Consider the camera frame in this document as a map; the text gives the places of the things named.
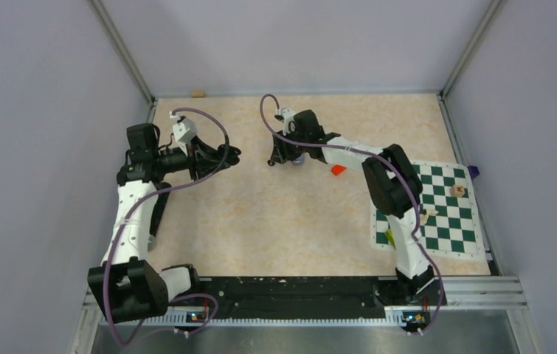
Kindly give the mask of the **purple grey earbud charging case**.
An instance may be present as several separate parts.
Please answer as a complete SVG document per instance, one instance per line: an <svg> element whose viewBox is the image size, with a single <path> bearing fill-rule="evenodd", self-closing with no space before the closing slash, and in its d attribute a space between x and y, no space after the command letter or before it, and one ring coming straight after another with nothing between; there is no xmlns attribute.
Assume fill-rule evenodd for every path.
<svg viewBox="0 0 557 354"><path fill-rule="evenodd" d="M304 164L304 162L305 162L305 156L304 156L304 155L301 155L301 156L298 156L298 157L297 157L295 160L293 160L291 163L292 163L293 165L295 165L295 166L301 166L301 165Z"/></svg>

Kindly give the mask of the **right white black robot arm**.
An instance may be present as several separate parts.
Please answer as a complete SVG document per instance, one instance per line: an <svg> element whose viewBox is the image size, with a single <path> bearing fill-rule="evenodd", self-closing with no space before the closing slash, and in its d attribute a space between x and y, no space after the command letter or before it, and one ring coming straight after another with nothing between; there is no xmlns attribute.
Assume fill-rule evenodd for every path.
<svg viewBox="0 0 557 354"><path fill-rule="evenodd" d="M423 185L403 148L397 144L370 147L338 133L326 133L312 110L297 113L278 108L274 117L283 128L273 135L270 165L308 154L322 163L363 173L370 200L385 215L392 233L398 295L408 304L419 303L427 295L435 272L420 243Z"/></svg>

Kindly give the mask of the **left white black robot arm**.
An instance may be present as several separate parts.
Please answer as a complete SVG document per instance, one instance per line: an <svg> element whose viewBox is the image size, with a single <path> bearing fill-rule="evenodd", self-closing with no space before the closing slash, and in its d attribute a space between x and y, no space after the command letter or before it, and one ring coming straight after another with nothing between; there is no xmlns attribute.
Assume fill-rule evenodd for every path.
<svg viewBox="0 0 557 354"><path fill-rule="evenodd" d="M200 181L237 165L241 155L228 142L217 148L206 144L186 119L174 125L176 147L159 144L160 130L153 123L133 125L126 135L129 149L116 175L118 209L111 243L87 278L103 315L114 324L161 316L175 297L185 305L201 298L193 265L157 271L147 260L172 187L165 176L187 170L193 181Z"/></svg>

